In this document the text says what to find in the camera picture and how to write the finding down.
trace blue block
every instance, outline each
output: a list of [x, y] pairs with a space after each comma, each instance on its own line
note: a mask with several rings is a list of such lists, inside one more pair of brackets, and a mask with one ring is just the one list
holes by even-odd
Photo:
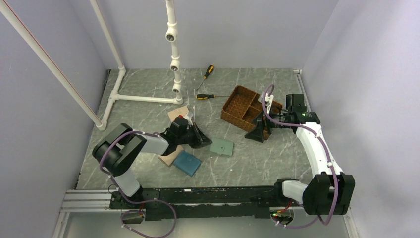
[[182, 151], [181, 153], [179, 153], [179, 155], [176, 157], [172, 164], [192, 177], [198, 169], [198, 167], [200, 166], [201, 161], [197, 159], [194, 155]]

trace wire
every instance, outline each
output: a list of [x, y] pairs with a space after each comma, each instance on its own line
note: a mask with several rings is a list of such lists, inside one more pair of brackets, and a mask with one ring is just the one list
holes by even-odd
[[289, 201], [289, 203], [287, 204], [286, 208], [278, 210], [277, 213], [284, 213], [285, 211], [287, 211], [287, 209], [289, 209], [289, 207], [292, 205], [292, 200]]
[[112, 186], [112, 185], [114, 185], [114, 186], [115, 186], [115, 184], [113, 184], [113, 183], [111, 183], [111, 185], [109, 185], [109, 186], [108, 186], [108, 192], [109, 192], [110, 194], [112, 194], [112, 192], [111, 192], [109, 189], [111, 188], [111, 186]]
[[112, 183], [117, 187], [117, 189], [118, 189], [118, 191], [121, 193], [121, 196], [127, 201], [127, 202], [129, 202], [129, 203], [131, 203], [131, 204], [144, 204], [144, 203], [148, 203], [148, 202], [160, 202], [160, 203], [163, 203], [163, 204], [165, 204], [165, 205], [167, 205], [171, 210], [172, 210], [172, 212], [173, 212], [173, 216], [174, 216], [174, 221], [173, 221], [173, 226], [172, 226], [172, 228], [169, 230], [169, 232], [168, 233], [166, 233], [166, 234], [164, 234], [164, 235], [162, 235], [162, 236], [160, 236], [160, 237], [151, 237], [151, 236], [148, 236], [148, 235], [146, 235], [146, 234], [144, 234], [144, 233], [141, 233], [141, 232], [139, 232], [138, 230], [136, 230], [136, 229], [133, 229], [132, 227], [129, 227], [128, 225], [126, 225], [125, 223], [124, 223], [124, 216], [126, 215], [126, 214], [129, 214], [129, 213], [133, 213], [133, 212], [135, 212], [135, 213], [138, 213], [139, 211], [138, 210], [129, 210], [129, 211], [126, 211], [126, 212], [124, 212], [123, 214], [121, 214], [121, 217], [120, 217], [120, 219], [121, 219], [121, 224], [122, 224], [122, 227], [124, 227], [124, 228], [126, 228], [126, 229], [129, 229], [130, 231], [132, 231], [132, 232], [134, 232], [134, 233], [136, 233], [136, 234], [139, 234], [139, 235], [141, 235], [141, 236], [143, 236], [143, 237], [146, 237], [146, 238], [164, 238], [164, 237], [167, 237], [168, 235], [170, 235], [172, 232], [173, 232], [173, 230], [175, 229], [175, 225], [176, 225], [176, 212], [175, 212], [175, 209], [173, 208], [173, 206], [171, 205], [171, 204], [169, 204], [168, 202], [166, 202], [166, 201], [163, 201], [163, 200], [159, 200], [159, 199], [153, 199], [153, 200], [145, 200], [145, 201], [141, 201], [141, 202], [135, 202], [135, 201], [131, 201], [130, 199], [128, 199], [128, 197], [127, 197], [127, 195], [125, 195], [125, 193], [121, 190], [121, 189], [119, 189], [119, 187], [117, 186], [117, 182], [115, 181], [115, 179], [114, 179], [114, 177], [111, 175], [111, 173], [110, 172], [108, 172], [108, 171], [106, 171], [106, 170], [104, 170], [104, 168], [103, 168], [103, 166], [104, 166], [104, 161], [105, 161], [105, 158], [108, 156], [108, 154], [109, 154], [109, 152], [112, 150], [112, 148], [120, 141], [120, 140], [122, 140], [123, 138], [125, 138], [126, 136], [128, 136], [128, 135], [131, 135], [131, 134], [140, 134], [140, 135], [147, 135], [147, 136], [152, 136], [152, 137], [159, 137], [159, 135], [154, 135], [154, 134], [149, 134], [149, 133], [145, 133], [145, 132], [142, 132], [142, 131], [136, 131], [136, 130], [133, 130], [133, 131], [129, 131], [129, 132], [126, 132], [126, 133], [124, 133], [124, 134], [122, 134], [122, 135], [120, 135], [113, 143], [111, 143], [111, 145], [108, 147], [108, 149], [105, 151], [105, 153], [104, 153], [104, 155], [102, 156], [102, 158], [101, 158], [101, 160], [100, 160], [100, 162], [99, 162], [99, 170], [101, 170], [102, 172], [104, 172], [105, 174], [107, 174], [108, 176], [109, 176], [109, 178], [111, 179], [111, 181], [112, 181]]
[[[267, 93], [268, 93], [268, 95], [269, 95], [269, 96], [271, 96], [271, 94], [273, 93], [273, 91], [274, 91], [274, 84], [270, 84], [270, 85], [269, 85], [269, 86], [265, 89], [265, 91], [264, 91], [264, 96], [265, 96], [265, 95], [267, 95]], [[300, 125], [300, 124], [284, 123], [284, 122], [279, 122], [279, 121], [274, 120], [274, 119], [273, 119], [273, 118], [269, 115], [269, 113], [267, 112], [267, 107], [266, 107], [266, 105], [265, 105], [265, 103], [264, 103], [264, 102], [265, 102], [265, 101], [263, 101], [263, 103], [262, 103], [262, 110], [264, 111], [265, 116], [266, 116], [266, 117], [267, 117], [267, 118], [268, 118], [271, 122], [273, 122], [274, 124], [277, 124], [277, 125], [282, 125], [282, 126], [300, 127], [300, 128], [303, 128], [303, 129], [306, 129], [306, 130], [310, 131], [312, 134], [314, 134], [314, 136], [315, 136], [315, 137], [317, 136], [317, 132], [316, 132], [316, 131], [314, 131], [314, 130], [312, 130], [311, 128], [309, 128], [309, 127], [307, 127], [307, 126]], [[322, 139], [322, 137], [321, 137], [321, 136], [318, 136], [317, 138], [318, 138], [319, 142], [321, 143], [322, 147], [324, 148], [324, 151], [325, 151], [325, 154], [326, 154], [326, 157], [327, 157], [327, 161], [328, 161], [329, 163], [331, 163], [331, 156], [330, 156], [330, 154], [329, 154], [328, 147], [327, 147], [326, 143], [324, 142], [324, 140]], [[317, 217], [317, 218], [315, 218], [315, 220], [313, 220], [312, 222], [310, 222], [310, 223], [308, 223], [308, 224], [306, 224], [306, 225], [303, 225], [303, 226], [297, 226], [297, 227], [288, 227], [288, 228], [291, 228], [291, 229], [306, 228], [306, 227], [308, 227], [308, 226], [311, 226], [311, 225], [312, 225], [313, 223], [315, 223], [315, 221], [316, 221], [316, 220], [318, 220], [318, 219], [319, 219], [319, 220], [321, 221], [321, 223], [322, 223], [323, 225], [325, 225], [325, 226], [329, 224], [329, 222], [331, 221], [332, 215], [333, 215], [333, 213], [334, 213], [335, 205], [337, 205], [337, 199], [338, 199], [338, 179], [337, 179], [337, 175], [335, 174], [334, 166], [330, 166], [329, 168], [331, 169], [332, 178], [333, 178], [333, 180], [334, 180], [334, 196], [333, 196], [333, 199], [332, 199], [331, 209], [329, 210], [329, 213], [328, 213], [328, 217], [327, 217], [327, 219], [324, 221], [324, 220], [321, 218], [321, 216], [320, 216], [320, 215], [318, 215], [318, 217]]]

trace white pvc pipe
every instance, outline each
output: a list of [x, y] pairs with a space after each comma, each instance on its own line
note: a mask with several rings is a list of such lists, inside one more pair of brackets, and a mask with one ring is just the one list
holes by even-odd
[[168, 13], [168, 23], [175, 24], [175, 9], [173, 6], [173, 0], [165, 0], [166, 2], [166, 12]]
[[178, 40], [171, 42], [171, 48], [172, 48], [172, 58], [173, 59], [179, 58]]
[[83, 100], [80, 94], [68, 81], [67, 77], [54, 63], [47, 52], [42, 48], [41, 44], [35, 39], [35, 37], [29, 32], [28, 28], [23, 24], [19, 17], [14, 13], [10, 5], [5, 0], [0, 0], [0, 11], [10, 22], [10, 24], [16, 29], [20, 36], [28, 43], [32, 50], [38, 55], [42, 62], [48, 67], [48, 69], [54, 74], [54, 76], [60, 81], [64, 88], [70, 93], [74, 100], [80, 105], [80, 107], [86, 112], [86, 114], [92, 119], [96, 126], [103, 126], [101, 120], [92, 111], [89, 105]]
[[102, 31], [105, 34], [106, 40], [108, 41], [109, 47], [111, 47], [112, 54], [114, 55], [114, 58], [117, 61], [118, 68], [121, 69], [124, 67], [121, 60], [121, 56], [119, 55], [116, 44], [114, 40], [112, 39], [112, 36], [111, 36], [111, 33], [109, 32], [108, 27], [106, 26], [106, 22], [105, 22], [104, 16], [101, 13], [101, 10], [99, 9], [98, 2], [96, 2], [96, 0], [90, 0], [90, 2], [91, 2], [91, 5], [93, 7], [96, 17], [98, 18], [99, 24], [101, 25]]
[[117, 95], [119, 100], [139, 101], [139, 102], [154, 102], [154, 103], [173, 103], [178, 104], [174, 98], [152, 98], [152, 97], [139, 97], [128, 95]]
[[124, 75], [125, 75], [125, 68], [123, 67], [118, 72], [117, 80], [114, 84], [114, 88], [111, 91], [111, 95], [108, 98], [108, 104], [106, 105], [104, 115], [102, 116], [102, 123], [105, 125], [105, 127], [108, 124], [108, 118], [109, 118], [109, 114], [111, 113], [112, 106], [114, 105], [115, 101], [117, 100], [119, 86], [121, 85], [122, 78], [124, 77]]

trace pipe fitting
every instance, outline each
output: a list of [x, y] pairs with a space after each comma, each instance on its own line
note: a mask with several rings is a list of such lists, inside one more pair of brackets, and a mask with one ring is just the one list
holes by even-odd
[[176, 36], [177, 36], [176, 30], [172, 27], [169, 27], [165, 34], [166, 40], [168, 40], [169, 42], [174, 42], [176, 41]]
[[102, 122], [102, 124], [100, 124], [100, 125], [96, 125], [96, 127], [99, 129], [99, 130], [105, 130], [106, 129], [106, 122], [104, 122], [104, 121], [101, 121]]
[[179, 70], [179, 66], [180, 66], [180, 62], [179, 62], [179, 60], [172, 60], [171, 61], [171, 65], [170, 65], [170, 69], [172, 70], [172, 71], [174, 71], [174, 72], [176, 72], [176, 71], [178, 71]]
[[175, 84], [173, 85], [173, 87], [172, 87], [172, 91], [173, 91], [174, 93], [179, 93], [179, 92], [181, 92], [181, 84], [177, 84], [177, 83], [175, 83]]

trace white wall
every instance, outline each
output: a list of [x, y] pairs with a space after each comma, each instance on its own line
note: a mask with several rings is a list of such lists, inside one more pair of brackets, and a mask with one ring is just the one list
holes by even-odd
[[[70, 0], [116, 68], [87, 0]], [[302, 68], [338, 0], [176, 0], [181, 66]], [[163, 0], [98, 0], [128, 68], [169, 67]]]
[[303, 68], [362, 237], [419, 237], [420, 2], [340, 0]]
[[[67, 0], [9, 0], [96, 110], [105, 67]], [[0, 14], [0, 237], [48, 238], [93, 123]]]

